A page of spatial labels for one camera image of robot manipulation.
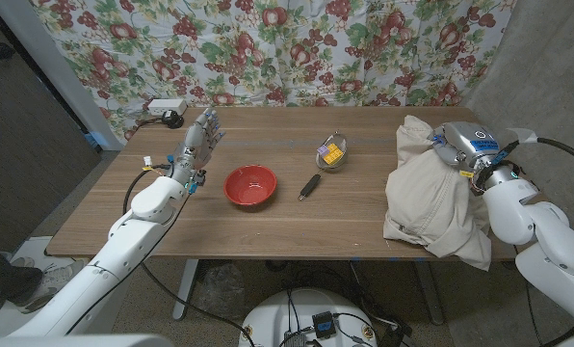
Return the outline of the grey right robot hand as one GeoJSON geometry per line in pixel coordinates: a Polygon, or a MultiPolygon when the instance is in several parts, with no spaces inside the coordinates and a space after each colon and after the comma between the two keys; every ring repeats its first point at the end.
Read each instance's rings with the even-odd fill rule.
{"type": "Polygon", "coordinates": [[[499,154],[498,142],[483,125],[468,121],[451,121],[432,130],[428,139],[443,162],[455,169],[473,173],[487,180],[492,162],[499,154]]]}

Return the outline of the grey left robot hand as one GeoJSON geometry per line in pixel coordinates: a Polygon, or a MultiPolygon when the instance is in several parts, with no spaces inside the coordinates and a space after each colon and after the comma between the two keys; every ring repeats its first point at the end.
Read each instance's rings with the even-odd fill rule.
{"type": "Polygon", "coordinates": [[[170,177],[182,185],[210,161],[212,152],[224,133],[220,132],[220,119],[214,108],[206,108],[187,129],[184,142],[174,153],[170,177]]]}

